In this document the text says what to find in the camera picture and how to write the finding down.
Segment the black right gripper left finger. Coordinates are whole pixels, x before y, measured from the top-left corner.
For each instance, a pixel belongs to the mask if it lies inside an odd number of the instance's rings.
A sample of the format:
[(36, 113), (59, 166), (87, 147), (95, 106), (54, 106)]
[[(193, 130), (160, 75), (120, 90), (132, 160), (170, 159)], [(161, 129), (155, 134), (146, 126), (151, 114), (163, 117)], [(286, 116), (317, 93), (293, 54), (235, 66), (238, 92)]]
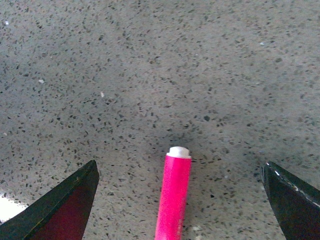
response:
[(81, 240), (100, 176), (89, 161), (0, 226), (2, 240)]

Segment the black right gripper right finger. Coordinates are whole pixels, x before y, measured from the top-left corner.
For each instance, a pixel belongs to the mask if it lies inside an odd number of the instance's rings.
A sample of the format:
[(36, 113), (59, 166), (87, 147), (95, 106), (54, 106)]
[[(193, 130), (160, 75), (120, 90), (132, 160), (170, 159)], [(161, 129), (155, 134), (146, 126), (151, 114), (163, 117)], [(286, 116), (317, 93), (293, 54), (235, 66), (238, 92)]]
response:
[(261, 168), (270, 206), (287, 240), (320, 238), (320, 191), (269, 161)]

